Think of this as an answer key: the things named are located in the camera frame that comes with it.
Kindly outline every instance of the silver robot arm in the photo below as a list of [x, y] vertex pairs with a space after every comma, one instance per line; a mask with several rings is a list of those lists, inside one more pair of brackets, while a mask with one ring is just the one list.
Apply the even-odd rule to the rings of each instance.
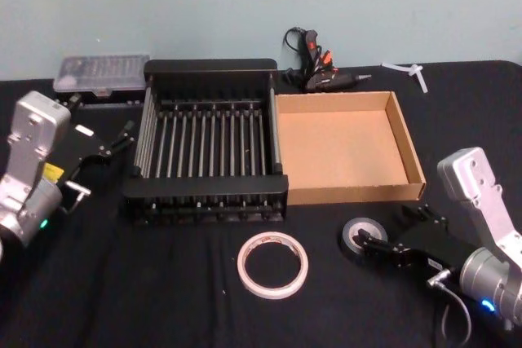
[[482, 148], [466, 148], [437, 166], [449, 197], [471, 214], [483, 248], [466, 261], [461, 290], [506, 321], [522, 325], [522, 236], [514, 228], [502, 201], [502, 187]]
[[7, 138], [11, 154], [0, 179], [0, 226], [24, 246], [62, 200], [59, 188], [42, 172], [47, 156], [67, 132], [70, 118], [67, 108], [37, 91], [16, 103]]

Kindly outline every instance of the black electrical tape roll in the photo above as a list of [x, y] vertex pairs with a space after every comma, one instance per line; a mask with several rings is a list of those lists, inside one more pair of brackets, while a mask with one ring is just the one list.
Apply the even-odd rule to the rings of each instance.
[[370, 218], [355, 218], [349, 220], [343, 227], [341, 233], [340, 246], [341, 250], [347, 257], [364, 255], [365, 251], [360, 244], [357, 243], [357, 236], [360, 229], [367, 231], [371, 236], [378, 240], [387, 240], [388, 235], [381, 223]]

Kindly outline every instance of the blue led light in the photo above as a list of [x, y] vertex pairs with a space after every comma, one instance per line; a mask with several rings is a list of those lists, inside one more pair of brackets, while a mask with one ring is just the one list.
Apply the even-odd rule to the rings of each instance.
[[491, 311], [492, 313], [495, 312], [495, 306], [493, 305], [493, 303], [491, 303], [487, 299], [484, 299], [480, 304], [482, 306], [484, 306], [486, 309], [488, 309], [489, 311]]

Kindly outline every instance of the yellow label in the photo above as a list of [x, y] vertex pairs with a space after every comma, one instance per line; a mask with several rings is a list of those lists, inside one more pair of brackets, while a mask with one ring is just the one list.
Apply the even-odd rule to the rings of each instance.
[[57, 183], [63, 173], [63, 169], [58, 166], [51, 165], [50, 163], [46, 163], [45, 166], [43, 166], [43, 176], [52, 183]]

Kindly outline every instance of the white sticker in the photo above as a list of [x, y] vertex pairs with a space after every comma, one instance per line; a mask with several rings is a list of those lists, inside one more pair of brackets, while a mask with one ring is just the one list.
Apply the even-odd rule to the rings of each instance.
[[87, 136], [91, 137], [95, 132], [93, 130], [90, 130], [89, 128], [86, 128], [85, 126], [77, 125], [76, 128], [74, 128], [78, 132], [82, 132], [83, 134], [86, 134]]
[[442, 265], [440, 265], [437, 261], [432, 260], [431, 258], [428, 258], [428, 259], [427, 259], [427, 264], [428, 264], [430, 267], [434, 267], [434, 268], [437, 269], [438, 271], [442, 271]]

